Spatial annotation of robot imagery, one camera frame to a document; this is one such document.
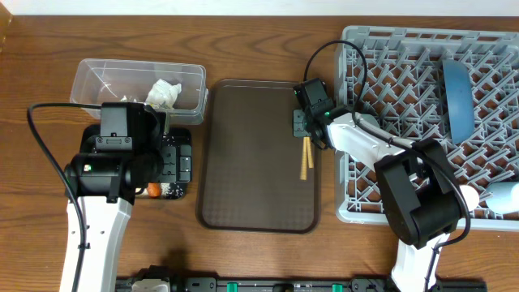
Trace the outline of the foil wrapper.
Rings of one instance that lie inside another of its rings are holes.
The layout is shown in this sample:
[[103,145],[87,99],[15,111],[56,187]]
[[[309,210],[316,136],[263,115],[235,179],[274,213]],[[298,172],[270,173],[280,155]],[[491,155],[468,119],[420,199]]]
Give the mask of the foil wrapper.
[[139,103],[140,101],[138,101],[136,98],[134,97],[127,97],[126,95],[123,96],[123,98],[119,101],[119,102],[134,102],[134,103]]

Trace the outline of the light blue rice bowl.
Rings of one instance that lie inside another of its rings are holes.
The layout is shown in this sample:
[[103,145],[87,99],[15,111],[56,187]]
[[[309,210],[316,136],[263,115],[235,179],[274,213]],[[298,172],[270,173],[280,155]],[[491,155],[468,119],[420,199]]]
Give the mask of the light blue rice bowl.
[[361,118],[363,122],[368,122],[374,127],[380,128],[380,125],[374,116],[370,114],[358,114],[358,116]]

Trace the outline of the white paper napkin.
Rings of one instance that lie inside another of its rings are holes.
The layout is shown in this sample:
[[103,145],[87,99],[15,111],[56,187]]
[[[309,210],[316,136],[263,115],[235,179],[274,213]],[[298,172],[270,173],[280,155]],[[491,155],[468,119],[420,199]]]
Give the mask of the white paper napkin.
[[172,85],[163,79],[159,79],[148,92],[145,103],[154,108],[171,110],[181,92],[181,84]]

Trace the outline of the orange carrot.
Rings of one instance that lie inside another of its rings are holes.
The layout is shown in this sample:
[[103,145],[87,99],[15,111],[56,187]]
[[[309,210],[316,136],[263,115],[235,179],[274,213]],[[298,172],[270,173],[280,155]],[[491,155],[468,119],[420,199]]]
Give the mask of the orange carrot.
[[150,198],[158,198],[162,194],[160,183],[149,183],[146,191]]

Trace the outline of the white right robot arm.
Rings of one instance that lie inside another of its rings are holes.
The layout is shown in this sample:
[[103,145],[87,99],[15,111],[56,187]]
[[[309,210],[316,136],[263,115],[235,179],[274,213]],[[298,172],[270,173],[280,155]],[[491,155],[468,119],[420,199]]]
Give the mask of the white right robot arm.
[[375,172],[387,221],[399,239],[391,272],[400,291],[428,291],[441,249],[467,215],[468,205],[444,150],[434,139],[402,139],[337,107],[320,79],[294,87],[303,125],[318,148],[356,157]]

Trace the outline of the dark blue plate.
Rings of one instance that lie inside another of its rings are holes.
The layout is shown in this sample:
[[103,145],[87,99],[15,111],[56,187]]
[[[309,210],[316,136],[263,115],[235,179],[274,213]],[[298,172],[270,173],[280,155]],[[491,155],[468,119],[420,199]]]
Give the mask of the dark blue plate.
[[475,118],[470,74],[458,61],[442,61],[448,122],[454,144],[462,144],[474,133]]

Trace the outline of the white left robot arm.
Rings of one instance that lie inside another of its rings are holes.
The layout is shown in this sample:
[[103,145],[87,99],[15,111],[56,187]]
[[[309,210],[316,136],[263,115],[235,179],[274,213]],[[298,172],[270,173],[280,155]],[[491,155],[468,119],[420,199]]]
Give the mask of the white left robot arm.
[[84,130],[65,167],[72,197],[62,291],[113,291],[135,198],[152,185],[178,199],[192,180],[191,133],[165,113],[134,102],[100,105],[101,120]]

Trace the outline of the light blue cup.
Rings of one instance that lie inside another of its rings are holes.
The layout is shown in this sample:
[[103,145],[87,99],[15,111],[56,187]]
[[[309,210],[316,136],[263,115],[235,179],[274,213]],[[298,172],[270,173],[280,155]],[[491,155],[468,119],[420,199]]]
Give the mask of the light blue cup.
[[487,207],[494,213],[508,214],[518,211],[518,182],[494,182],[490,184]]

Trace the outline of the wooden chopstick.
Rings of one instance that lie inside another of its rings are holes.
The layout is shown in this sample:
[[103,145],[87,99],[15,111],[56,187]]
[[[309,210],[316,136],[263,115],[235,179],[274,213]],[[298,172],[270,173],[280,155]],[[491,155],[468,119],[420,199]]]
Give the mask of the wooden chopstick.
[[313,159],[312,148],[311,148],[311,138],[309,136],[305,137],[304,143],[305,143],[306,151],[307,151],[308,168],[313,169],[314,168],[314,159]]
[[307,138],[304,137],[302,141],[302,160],[300,169],[300,179],[307,180]]

